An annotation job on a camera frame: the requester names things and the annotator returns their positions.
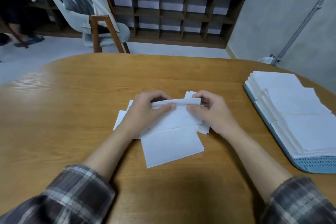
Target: baseboard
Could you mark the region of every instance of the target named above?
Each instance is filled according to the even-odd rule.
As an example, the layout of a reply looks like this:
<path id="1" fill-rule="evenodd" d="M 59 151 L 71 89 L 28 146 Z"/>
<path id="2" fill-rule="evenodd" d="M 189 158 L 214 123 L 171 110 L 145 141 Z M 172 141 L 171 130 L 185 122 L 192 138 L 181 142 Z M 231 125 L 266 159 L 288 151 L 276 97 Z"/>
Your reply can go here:
<path id="1" fill-rule="evenodd" d="M 237 56 L 233 53 L 229 45 L 226 46 L 225 50 L 229 54 L 231 59 L 237 59 Z"/>

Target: floor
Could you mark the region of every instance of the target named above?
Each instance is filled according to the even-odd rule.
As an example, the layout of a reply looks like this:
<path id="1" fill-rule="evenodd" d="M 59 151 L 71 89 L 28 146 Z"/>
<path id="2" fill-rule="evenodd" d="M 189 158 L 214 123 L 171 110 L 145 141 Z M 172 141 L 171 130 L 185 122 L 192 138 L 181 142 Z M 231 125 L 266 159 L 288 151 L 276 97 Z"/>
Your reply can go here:
<path id="1" fill-rule="evenodd" d="M 230 58 L 225 49 L 134 42 L 127 44 L 134 54 Z M 82 39 L 51 36 L 46 36 L 43 42 L 33 44 L 28 49 L 16 48 L 12 43 L 1 46 L 0 85 L 17 80 L 26 73 L 36 72 L 53 60 L 92 52 L 92 48 L 83 46 Z M 103 52 L 117 53 L 118 50 L 115 46 L 104 47 Z"/>

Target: perforated plastic tray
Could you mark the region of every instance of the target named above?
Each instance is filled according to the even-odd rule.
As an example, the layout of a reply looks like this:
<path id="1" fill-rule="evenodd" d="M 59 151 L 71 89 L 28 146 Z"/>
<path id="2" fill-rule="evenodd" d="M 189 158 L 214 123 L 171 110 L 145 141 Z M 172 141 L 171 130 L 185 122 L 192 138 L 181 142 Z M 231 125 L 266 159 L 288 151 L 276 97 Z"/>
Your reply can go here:
<path id="1" fill-rule="evenodd" d="M 261 112 L 259 107 L 255 103 L 255 99 L 251 94 L 249 88 L 244 84 L 244 90 L 248 97 L 250 98 L 251 102 L 253 103 L 254 107 L 257 109 L 258 113 L 260 114 L 261 118 L 265 122 L 266 126 L 274 136 L 277 143 L 280 145 L 281 149 L 289 159 L 289 161 L 301 171 L 313 174 L 336 174 L 336 157 L 329 157 L 329 156 L 321 156 L 321 157 L 313 157 L 313 158 L 293 158 L 291 154 L 287 151 L 286 147 L 281 142 L 280 138 L 274 131 L 272 125 L 266 119 L 266 116 Z"/>

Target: wood grain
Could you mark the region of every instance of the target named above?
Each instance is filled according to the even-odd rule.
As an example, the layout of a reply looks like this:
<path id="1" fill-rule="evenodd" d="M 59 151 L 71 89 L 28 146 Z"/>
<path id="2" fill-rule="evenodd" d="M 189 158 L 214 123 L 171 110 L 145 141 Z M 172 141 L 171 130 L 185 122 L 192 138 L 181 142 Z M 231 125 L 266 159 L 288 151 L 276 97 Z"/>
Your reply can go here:
<path id="1" fill-rule="evenodd" d="M 243 90 L 254 70 L 285 70 L 246 60 L 95 53 L 56 60 L 0 88 L 0 214 L 41 193 L 65 165 L 82 162 L 111 133 L 119 110 L 143 91 L 172 98 L 187 90 L 222 95 L 238 123 L 293 175 L 307 175 L 336 204 L 336 175 L 293 167 Z M 314 87 L 336 112 L 336 97 Z M 263 205 L 237 155 L 211 132 L 205 151 L 146 168 L 133 140 L 111 181 L 110 223 L 255 223 Z"/>

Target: hand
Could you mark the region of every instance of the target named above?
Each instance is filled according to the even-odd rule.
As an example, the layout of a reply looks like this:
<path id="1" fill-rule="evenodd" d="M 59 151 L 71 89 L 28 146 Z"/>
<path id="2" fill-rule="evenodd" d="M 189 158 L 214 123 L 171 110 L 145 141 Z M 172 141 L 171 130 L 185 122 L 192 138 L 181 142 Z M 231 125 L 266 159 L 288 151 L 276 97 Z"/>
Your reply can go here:
<path id="1" fill-rule="evenodd" d="M 192 98 L 201 98 L 201 103 L 204 106 L 187 105 L 187 110 L 204 120 L 206 124 L 222 137 L 228 139 L 237 130 L 241 130 L 221 96 L 201 90 L 194 94 Z"/>
<path id="2" fill-rule="evenodd" d="M 166 104 L 157 109 L 152 108 L 152 102 L 166 99 L 171 99 L 171 97 L 161 90 L 137 95 L 117 129 L 128 133 L 132 139 L 135 138 L 165 113 L 176 109 L 175 103 Z"/>

